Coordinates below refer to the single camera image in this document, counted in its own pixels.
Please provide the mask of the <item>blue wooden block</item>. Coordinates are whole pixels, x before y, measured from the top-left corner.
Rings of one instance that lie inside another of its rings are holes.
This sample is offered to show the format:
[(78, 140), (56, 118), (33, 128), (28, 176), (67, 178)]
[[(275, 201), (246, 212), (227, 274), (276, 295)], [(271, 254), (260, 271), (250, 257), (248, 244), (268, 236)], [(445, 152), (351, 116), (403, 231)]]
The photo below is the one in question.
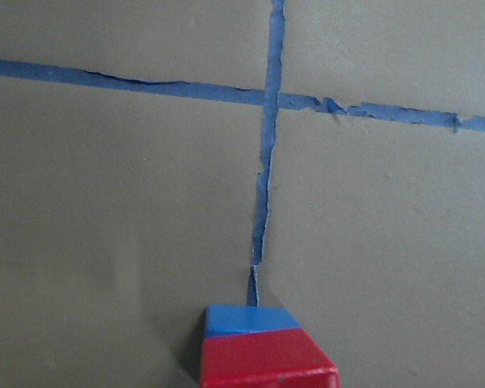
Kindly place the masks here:
[(284, 308), (210, 305), (205, 315), (205, 337), (241, 335), (300, 328)]

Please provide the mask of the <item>red wooden block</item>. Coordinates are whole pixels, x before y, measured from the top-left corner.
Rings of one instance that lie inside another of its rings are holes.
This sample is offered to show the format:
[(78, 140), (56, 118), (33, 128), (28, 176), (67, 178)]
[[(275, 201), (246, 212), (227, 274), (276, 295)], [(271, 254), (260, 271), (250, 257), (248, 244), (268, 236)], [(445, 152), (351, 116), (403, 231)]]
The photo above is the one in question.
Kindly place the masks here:
[(203, 341), (201, 387), (339, 387), (337, 366), (302, 328)]

